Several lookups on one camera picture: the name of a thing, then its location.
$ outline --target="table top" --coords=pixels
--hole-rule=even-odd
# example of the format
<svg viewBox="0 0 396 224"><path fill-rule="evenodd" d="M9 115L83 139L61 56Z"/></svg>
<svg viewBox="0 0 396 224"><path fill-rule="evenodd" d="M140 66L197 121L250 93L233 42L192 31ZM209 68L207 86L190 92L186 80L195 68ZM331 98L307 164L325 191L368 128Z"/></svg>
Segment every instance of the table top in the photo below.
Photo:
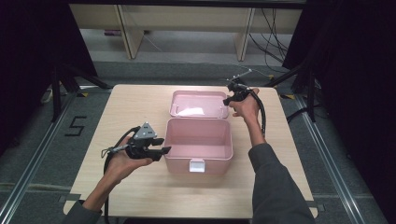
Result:
<svg viewBox="0 0 396 224"><path fill-rule="evenodd" d="M307 201L313 201L303 166L276 90L260 88L265 107L266 139ZM148 121L164 138L174 91L224 91L214 86L117 85L92 137L76 181L70 191L86 199L103 175L102 149L113 146L129 129ZM248 158L248 128L230 116L233 158L225 175L185 174L167 171L165 159L135 170L110 194L109 215L115 217L251 218L254 171ZM74 202L67 201L67 213ZM311 208L314 217L316 208Z"/></svg>

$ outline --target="pink box lid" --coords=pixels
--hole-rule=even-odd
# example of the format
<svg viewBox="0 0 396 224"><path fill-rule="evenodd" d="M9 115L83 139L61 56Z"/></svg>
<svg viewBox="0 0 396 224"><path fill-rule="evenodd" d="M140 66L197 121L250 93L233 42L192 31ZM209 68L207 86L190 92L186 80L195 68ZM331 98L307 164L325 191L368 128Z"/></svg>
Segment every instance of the pink box lid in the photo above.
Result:
<svg viewBox="0 0 396 224"><path fill-rule="evenodd" d="M175 91L169 113L174 118L227 119L222 91Z"/></svg>

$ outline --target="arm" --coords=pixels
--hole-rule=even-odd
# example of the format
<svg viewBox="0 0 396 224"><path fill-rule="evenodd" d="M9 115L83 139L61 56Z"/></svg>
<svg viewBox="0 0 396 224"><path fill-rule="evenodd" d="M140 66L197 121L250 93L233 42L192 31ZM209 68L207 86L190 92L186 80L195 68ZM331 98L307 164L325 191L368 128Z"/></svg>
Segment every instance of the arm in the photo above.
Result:
<svg viewBox="0 0 396 224"><path fill-rule="evenodd" d="M257 119L259 107L252 96L242 102L230 102L234 117L242 117L247 125L252 149L248 155L256 173L253 190L253 223L315 223L305 199L266 144Z"/></svg>
<svg viewBox="0 0 396 224"><path fill-rule="evenodd" d="M126 144L128 139L129 137L126 137L120 145ZM102 214L101 208L111 190L135 169L151 163L152 159L132 160L125 151L116 153L111 159L105 174L90 196L88 196L87 200L85 202L76 202L63 223L96 223L97 219Z"/></svg>

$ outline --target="metal rail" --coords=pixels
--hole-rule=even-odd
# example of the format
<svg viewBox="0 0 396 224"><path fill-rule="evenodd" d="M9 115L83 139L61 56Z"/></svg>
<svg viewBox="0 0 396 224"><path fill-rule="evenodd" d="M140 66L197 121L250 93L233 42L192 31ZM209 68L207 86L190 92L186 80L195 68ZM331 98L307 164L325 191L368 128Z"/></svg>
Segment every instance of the metal rail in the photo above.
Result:
<svg viewBox="0 0 396 224"><path fill-rule="evenodd" d="M43 140L35 151L35 154L33 155L32 159L30 159L29 164L26 166L17 184L9 194L6 202L2 205L0 211L0 221L2 224L9 223L9 221L12 219L23 198L24 193L29 187L29 183L32 181L41 162L44 160L44 157L46 156L47 151L50 147L50 143L52 142L55 134L58 132L59 127L62 124L67 109L74 101L74 99L76 99L76 96L76 93L69 93L65 97L64 109L62 110L62 113L49 126Z"/></svg>
<svg viewBox="0 0 396 224"><path fill-rule="evenodd" d="M306 104L304 99L300 95L296 95L296 102L299 109L305 108ZM335 189L343 203L346 212L352 223L364 224L366 221L361 215L361 210L358 207L351 191L349 190L347 183L342 177L338 167L332 158L332 153L327 148L326 143L324 142L320 131L318 130L318 126L315 122L311 122L307 113L303 113L304 122L311 133L312 138L318 148L318 152L320 157L322 158L324 165L329 173L330 178L334 184Z"/></svg>

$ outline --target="person's left hand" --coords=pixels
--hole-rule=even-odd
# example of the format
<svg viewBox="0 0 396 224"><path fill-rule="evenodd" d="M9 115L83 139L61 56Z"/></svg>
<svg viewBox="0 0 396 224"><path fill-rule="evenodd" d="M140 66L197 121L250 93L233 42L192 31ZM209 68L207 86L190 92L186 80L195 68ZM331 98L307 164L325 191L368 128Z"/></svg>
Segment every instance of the person's left hand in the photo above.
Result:
<svg viewBox="0 0 396 224"><path fill-rule="evenodd" d="M130 136L125 137L120 146L125 145ZM110 178L114 181L114 184L119 184L122 179L130 175L135 169L146 166L152 163L152 159L145 158L139 160L133 160L129 158L124 150L119 151L118 153L114 154L113 158L111 159L110 163L108 164L105 176Z"/></svg>

